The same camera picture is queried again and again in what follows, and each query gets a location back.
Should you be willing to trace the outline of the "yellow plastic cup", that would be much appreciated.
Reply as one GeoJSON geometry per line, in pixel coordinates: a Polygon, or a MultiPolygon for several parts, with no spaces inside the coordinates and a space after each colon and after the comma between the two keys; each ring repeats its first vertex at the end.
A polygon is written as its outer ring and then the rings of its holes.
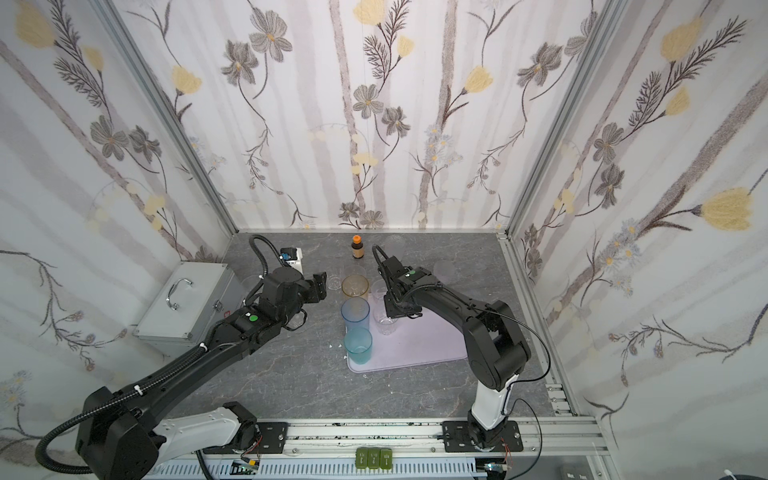
{"type": "Polygon", "coordinates": [[[341,290],[346,298],[368,298],[370,284],[364,275],[352,274],[342,281],[341,290]]]}

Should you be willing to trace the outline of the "blue plastic cup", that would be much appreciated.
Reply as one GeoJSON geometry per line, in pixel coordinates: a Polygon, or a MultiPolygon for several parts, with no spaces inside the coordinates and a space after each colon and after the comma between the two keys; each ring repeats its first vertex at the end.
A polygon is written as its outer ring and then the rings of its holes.
{"type": "Polygon", "coordinates": [[[371,307],[363,297],[348,298],[341,306],[346,332],[355,329],[369,330],[371,307]]]}

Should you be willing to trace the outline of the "teal plastic cup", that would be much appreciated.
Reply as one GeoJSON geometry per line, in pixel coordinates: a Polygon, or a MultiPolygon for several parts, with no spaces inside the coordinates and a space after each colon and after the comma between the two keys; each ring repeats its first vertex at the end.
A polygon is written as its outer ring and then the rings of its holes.
{"type": "Polygon", "coordinates": [[[366,364],[372,355],[373,337],[367,328],[354,327],[343,339],[348,359],[355,364],[366,364]]]}

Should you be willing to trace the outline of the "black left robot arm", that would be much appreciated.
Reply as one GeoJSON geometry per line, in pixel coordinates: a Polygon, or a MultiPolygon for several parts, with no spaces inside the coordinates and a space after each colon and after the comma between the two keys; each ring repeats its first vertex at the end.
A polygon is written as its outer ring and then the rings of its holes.
{"type": "Polygon", "coordinates": [[[188,352],[141,380],[90,394],[82,413],[45,434],[37,463],[56,473],[99,479],[141,479],[171,453],[194,450],[158,427],[183,399],[288,328],[307,304],[327,297],[327,275],[311,278],[291,266],[267,274],[239,309],[216,322],[188,352]]]}

